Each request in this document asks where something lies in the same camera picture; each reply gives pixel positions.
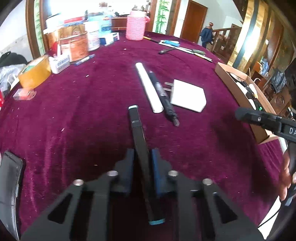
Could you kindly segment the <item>right hand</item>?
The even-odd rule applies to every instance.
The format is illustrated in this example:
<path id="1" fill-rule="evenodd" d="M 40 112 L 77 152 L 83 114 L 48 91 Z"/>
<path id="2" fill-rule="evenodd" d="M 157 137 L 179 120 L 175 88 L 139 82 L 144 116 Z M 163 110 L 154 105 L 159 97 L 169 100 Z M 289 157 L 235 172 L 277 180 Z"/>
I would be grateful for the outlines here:
<path id="1" fill-rule="evenodd" d="M 292 184 L 295 184 L 295 173 L 291 174 L 289 170 L 290 156 L 288 150 L 283 154 L 280 175 L 278 179 L 278 195 L 280 201 L 284 201 L 287 197 L 287 191 Z"/>

